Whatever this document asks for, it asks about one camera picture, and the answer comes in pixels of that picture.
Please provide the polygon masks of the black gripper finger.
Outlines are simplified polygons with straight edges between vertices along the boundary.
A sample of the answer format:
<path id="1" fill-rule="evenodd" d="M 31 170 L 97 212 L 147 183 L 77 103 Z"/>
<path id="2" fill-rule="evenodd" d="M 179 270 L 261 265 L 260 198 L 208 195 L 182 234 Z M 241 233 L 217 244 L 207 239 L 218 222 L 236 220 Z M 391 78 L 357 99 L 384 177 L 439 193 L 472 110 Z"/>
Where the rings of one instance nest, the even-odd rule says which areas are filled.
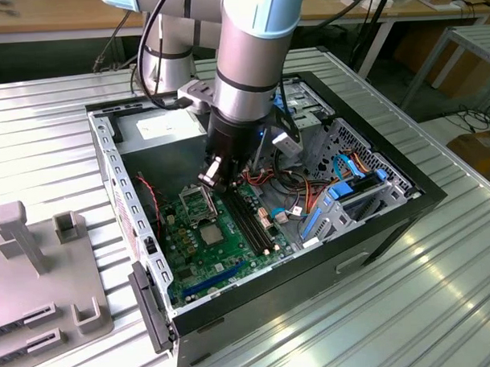
<path id="1" fill-rule="evenodd" d="M 229 157 L 215 155 L 207 157 L 208 166 L 198 174 L 198 180 L 208 188 L 226 192 L 229 186 Z"/>

